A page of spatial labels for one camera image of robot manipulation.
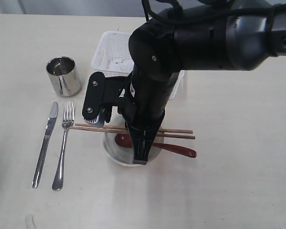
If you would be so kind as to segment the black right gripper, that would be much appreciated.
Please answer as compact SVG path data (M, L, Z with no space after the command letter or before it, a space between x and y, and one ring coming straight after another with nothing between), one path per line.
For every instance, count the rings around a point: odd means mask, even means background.
M179 73L180 70L148 73L135 66L126 77L124 96L118 99L117 107L132 143L133 164L147 164Z

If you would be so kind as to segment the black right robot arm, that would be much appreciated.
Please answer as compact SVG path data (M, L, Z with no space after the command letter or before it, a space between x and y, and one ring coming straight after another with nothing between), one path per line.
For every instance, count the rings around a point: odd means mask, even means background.
M133 163L145 165L182 70L251 71L269 57L286 56L286 3L204 0L184 9L176 0L129 38L133 70L120 108L133 145Z

